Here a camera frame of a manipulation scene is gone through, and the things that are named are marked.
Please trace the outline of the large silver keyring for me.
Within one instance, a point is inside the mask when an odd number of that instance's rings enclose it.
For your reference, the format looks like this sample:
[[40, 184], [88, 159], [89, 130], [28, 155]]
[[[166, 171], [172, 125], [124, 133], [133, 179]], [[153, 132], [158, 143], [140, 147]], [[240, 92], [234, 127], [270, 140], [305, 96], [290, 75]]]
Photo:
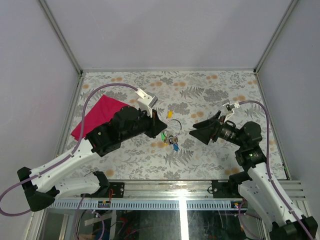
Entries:
[[178, 137], [182, 131], [182, 124], [177, 119], [169, 119], [166, 123], [167, 128], [164, 130], [166, 137]]

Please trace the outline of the blue key tag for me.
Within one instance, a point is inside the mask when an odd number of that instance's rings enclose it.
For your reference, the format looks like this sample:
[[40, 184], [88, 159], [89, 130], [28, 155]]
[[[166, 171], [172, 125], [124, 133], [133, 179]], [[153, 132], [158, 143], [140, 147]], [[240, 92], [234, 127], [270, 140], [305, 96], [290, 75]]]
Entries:
[[179, 145], [177, 143], [173, 144], [173, 149], [178, 152], [179, 151]]

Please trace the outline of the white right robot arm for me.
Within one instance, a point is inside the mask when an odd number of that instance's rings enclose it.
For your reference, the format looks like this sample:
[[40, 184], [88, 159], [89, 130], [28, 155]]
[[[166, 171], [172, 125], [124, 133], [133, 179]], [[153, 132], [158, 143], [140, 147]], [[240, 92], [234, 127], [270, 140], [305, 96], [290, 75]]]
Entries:
[[213, 117], [195, 123], [189, 134], [208, 145], [223, 139], [237, 145], [237, 163], [242, 172], [229, 176], [225, 189], [233, 197], [242, 197], [264, 222], [272, 240], [313, 240], [318, 223], [307, 217], [289, 198], [267, 165], [263, 153], [261, 127], [249, 121], [241, 128], [217, 112]]

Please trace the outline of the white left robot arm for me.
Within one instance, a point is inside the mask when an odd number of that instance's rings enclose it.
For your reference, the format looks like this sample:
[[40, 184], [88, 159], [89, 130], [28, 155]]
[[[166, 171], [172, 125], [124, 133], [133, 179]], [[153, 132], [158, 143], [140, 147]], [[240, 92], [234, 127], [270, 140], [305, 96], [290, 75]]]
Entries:
[[144, 134], [155, 138], [167, 128], [156, 110], [147, 111], [125, 106], [113, 118], [90, 131], [76, 150], [69, 150], [50, 162], [17, 171], [32, 212], [52, 205], [55, 200], [71, 196], [102, 198], [110, 195], [111, 184], [102, 171], [78, 178], [67, 178], [74, 170], [89, 161], [119, 149], [122, 142]]

